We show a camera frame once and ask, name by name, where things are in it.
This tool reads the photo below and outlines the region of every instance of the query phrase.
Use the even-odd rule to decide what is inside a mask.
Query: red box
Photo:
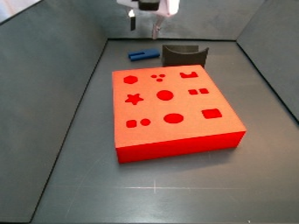
[[[201,66],[113,72],[118,163],[234,148],[245,127]]]

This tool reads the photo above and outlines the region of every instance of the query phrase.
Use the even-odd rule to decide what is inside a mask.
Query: blue object
[[[126,55],[130,61],[134,61],[134,60],[146,60],[150,58],[157,58],[160,56],[160,53],[156,49],[145,49],[138,52],[129,52]]]

